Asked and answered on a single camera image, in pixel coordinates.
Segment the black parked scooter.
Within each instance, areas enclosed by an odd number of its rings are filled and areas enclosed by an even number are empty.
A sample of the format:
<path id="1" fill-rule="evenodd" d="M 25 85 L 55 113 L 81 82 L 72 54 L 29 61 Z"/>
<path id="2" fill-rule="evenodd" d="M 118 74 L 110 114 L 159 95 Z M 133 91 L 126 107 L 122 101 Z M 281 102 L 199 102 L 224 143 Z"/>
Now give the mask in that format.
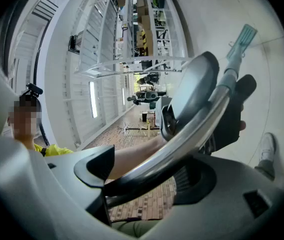
<path id="1" fill-rule="evenodd" d="M 159 82 L 159 74 L 158 73 L 149 73 L 145 77 L 137 80 L 139 85 L 152 85 L 157 84 Z"/>

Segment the long white light fixture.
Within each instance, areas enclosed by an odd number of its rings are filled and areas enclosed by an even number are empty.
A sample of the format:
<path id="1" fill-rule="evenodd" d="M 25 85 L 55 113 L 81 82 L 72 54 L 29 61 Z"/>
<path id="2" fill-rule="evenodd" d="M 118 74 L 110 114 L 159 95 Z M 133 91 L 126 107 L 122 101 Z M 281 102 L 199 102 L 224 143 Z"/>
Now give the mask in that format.
<path id="1" fill-rule="evenodd" d="M 96 107 L 96 98 L 95 98 L 95 86 L 94 82 L 89 82 L 89 89 L 90 89 L 90 101 L 91 101 L 91 111 L 93 118 L 97 117 L 97 107 Z"/>

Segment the person's left hand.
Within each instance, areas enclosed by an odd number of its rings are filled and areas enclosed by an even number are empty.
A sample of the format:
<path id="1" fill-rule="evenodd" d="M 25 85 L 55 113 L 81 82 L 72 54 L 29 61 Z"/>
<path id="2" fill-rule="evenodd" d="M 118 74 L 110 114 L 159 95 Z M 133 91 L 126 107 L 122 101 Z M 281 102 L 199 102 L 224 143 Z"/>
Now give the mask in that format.
<path id="1" fill-rule="evenodd" d="M 244 104 L 241 105 L 241 112 L 244 110 Z M 241 120 L 240 121 L 240 131 L 243 131 L 246 128 L 246 122 Z"/>

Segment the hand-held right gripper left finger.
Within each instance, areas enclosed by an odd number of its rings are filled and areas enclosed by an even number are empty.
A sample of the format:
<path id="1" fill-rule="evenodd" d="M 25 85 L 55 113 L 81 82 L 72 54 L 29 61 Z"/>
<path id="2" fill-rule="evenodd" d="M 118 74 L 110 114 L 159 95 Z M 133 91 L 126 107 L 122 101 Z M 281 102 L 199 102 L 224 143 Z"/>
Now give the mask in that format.
<path id="1" fill-rule="evenodd" d="M 109 225 L 104 182 L 112 146 L 53 157 L 0 136 L 2 211 L 36 240 L 130 240 Z"/>

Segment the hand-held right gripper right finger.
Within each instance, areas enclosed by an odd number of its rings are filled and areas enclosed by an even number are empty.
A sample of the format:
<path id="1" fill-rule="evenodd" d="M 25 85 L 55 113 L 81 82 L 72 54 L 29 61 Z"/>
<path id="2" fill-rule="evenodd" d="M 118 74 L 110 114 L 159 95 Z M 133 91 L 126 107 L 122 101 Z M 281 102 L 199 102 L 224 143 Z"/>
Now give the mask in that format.
<path id="1" fill-rule="evenodd" d="M 284 196 L 250 166 L 208 155 L 187 159 L 174 179 L 173 206 L 144 240 L 245 240 Z"/>

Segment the grey floor wiper pole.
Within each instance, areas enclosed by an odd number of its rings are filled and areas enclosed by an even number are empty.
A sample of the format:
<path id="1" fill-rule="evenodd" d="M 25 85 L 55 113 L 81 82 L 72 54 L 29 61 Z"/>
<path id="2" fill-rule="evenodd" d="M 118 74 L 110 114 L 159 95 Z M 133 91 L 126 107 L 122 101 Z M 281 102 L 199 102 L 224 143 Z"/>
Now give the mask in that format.
<path id="1" fill-rule="evenodd" d="M 216 87 L 208 99 L 212 107 L 199 127 L 191 133 L 185 132 L 186 136 L 180 132 L 141 165 L 105 186 L 109 208 L 131 201 L 174 177 L 193 154 L 215 152 L 213 132 L 230 102 L 237 81 L 242 78 L 239 75 L 242 59 L 256 34 L 257 30 L 249 24 L 243 26 L 226 56 L 228 64 L 223 76 L 217 77 Z"/>

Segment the white sneaker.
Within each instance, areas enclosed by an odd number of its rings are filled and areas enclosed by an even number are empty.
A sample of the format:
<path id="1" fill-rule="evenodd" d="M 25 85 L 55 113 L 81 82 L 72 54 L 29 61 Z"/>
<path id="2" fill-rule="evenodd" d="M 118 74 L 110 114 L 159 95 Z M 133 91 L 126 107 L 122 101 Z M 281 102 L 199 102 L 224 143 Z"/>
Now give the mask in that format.
<path id="1" fill-rule="evenodd" d="M 260 143 L 260 161 L 274 162 L 276 153 L 276 141 L 272 133 L 267 132 L 263 135 Z"/>

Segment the stack of cardboard boxes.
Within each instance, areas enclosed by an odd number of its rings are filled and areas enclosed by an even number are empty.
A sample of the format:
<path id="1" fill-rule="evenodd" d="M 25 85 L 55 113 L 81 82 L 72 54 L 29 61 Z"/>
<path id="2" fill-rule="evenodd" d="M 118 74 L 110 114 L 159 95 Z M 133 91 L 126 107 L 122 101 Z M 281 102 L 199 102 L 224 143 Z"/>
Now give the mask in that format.
<path id="1" fill-rule="evenodd" d="M 139 28 L 139 31 L 136 32 L 137 47 L 146 50 L 146 56 L 152 56 L 154 51 L 153 33 L 151 31 L 147 0 L 137 0 L 136 6 Z"/>

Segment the black and white scooter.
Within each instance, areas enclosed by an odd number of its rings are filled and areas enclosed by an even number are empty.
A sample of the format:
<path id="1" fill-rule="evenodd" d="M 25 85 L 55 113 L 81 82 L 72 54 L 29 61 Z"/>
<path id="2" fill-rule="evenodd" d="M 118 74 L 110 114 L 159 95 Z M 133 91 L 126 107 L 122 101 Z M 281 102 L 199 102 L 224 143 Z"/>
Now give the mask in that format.
<path id="1" fill-rule="evenodd" d="M 135 95 L 128 97 L 127 101 L 133 102 L 138 106 L 142 103 L 149 104 L 151 102 L 156 102 L 160 97 L 163 97 L 166 94 L 166 91 L 142 90 L 136 92 Z"/>

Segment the black coat stand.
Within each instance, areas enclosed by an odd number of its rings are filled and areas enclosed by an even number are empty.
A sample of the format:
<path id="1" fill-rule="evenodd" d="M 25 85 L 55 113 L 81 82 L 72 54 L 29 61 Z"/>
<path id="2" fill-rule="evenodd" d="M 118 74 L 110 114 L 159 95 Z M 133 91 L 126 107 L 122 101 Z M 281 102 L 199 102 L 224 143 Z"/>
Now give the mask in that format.
<path id="1" fill-rule="evenodd" d="M 147 126 L 147 127 L 143 127 L 143 126 L 139 126 L 139 127 L 130 127 L 129 124 L 125 124 L 124 127 L 119 127 L 117 126 L 117 129 L 119 131 L 123 131 L 124 134 L 126 135 L 129 131 L 159 131 L 160 128 L 159 127 L 151 127 L 151 126 Z"/>

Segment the person's left forearm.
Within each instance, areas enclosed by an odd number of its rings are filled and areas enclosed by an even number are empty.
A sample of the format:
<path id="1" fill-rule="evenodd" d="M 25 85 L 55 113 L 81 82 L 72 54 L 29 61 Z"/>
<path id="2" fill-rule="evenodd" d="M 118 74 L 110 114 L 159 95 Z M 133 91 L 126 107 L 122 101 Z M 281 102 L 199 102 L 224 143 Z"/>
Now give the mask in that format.
<path id="1" fill-rule="evenodd" d="M 115 151 L 114 166 L 108 177 L 116 180 L 133 170 L 167 143 L 161 135 L 135 146 Z"/>

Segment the yellow t-shirt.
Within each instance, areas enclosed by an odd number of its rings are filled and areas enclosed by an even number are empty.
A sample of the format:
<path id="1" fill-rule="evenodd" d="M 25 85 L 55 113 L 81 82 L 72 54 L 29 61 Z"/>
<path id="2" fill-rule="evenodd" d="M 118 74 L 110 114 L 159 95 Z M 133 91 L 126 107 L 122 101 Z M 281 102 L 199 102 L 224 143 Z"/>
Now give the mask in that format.
<path id="1" fill-rule="evenodd" d="M 43 148 L 42 146 L 34 144 L 35 151 L 40 153 L 42 148 Z M 46 147 L 46 155 L 44 157 L 59 156 L 71 153 L 73 153 L 73 151 L 67 148 L 60 148 L 57 145 L 52 144 L 49 147 Z"/>

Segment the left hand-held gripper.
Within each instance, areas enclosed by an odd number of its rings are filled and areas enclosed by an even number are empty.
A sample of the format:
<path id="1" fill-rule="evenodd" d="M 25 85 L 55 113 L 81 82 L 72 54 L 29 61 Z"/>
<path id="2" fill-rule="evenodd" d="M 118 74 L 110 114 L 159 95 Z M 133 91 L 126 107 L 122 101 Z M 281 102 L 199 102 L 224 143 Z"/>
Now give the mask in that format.
<path id="1" fill-rule="evenodd" d="M 208 115 L 212 103 L 208 101 L 217 84 L 219 63 L 209 51 L 194 58 L 173 96 L 156 102 L 156 125 L 168 142 L 177 134 L 195 131 Z M 250 74 L 236 83 L 230 102 L 213 132 L 214 150 L 218 151 L 239 139 L 241 105 L 253 94 L 256 80 Z"/>

